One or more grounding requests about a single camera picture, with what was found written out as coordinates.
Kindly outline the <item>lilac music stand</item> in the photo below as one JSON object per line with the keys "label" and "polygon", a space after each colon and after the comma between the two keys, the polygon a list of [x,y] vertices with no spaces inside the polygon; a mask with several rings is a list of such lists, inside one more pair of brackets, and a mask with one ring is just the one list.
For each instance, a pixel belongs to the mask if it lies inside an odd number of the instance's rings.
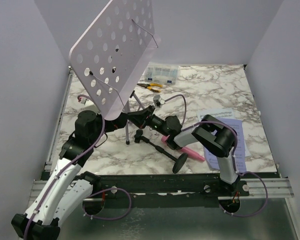
{"label": "lilac music stand", "polygon": [[111,0],[69,51],[74,73],[106,121],[122,113],[160,43],[150,0]]}

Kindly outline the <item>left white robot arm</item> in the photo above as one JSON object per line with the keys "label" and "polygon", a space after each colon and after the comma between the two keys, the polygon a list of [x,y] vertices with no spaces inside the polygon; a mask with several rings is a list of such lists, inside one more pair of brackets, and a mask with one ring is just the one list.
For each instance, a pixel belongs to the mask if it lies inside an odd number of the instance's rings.
{"label": "left white robot arm", "polygon": [[16,214],[11,224],[24,240],[56,240],[66,218],[85,197],[97,197],[101,191],[99,177],[85,172],[74,188],[70,183],[92,155],[104,133],[126,126],[128,116],[121,113],[114,120],[104,120],[92,110],[80,112],[74,131],[63,144],[59,159],[45,186],[23,214]]}

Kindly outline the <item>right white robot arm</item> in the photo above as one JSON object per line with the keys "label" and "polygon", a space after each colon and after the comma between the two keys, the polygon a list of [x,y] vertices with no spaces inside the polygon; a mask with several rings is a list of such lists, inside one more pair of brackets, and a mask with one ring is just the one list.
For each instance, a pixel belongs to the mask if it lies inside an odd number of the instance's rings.
{"label": "right white robot arm", "polygon": [[220,170],[220,191],[231,196],[238,190],[236,180],[239,178],[235,165],[234,153],[238,145],[236,131],[215,117],[207,114],[193,126],[182,129],[177,116],[171,115],[161,119],[154,114],[155,107],[129,112],[127,119],[139,129],[150,127],[167,137],[167,146],[180,150],[190,144],[199,142],[211,154],[216,156]]}

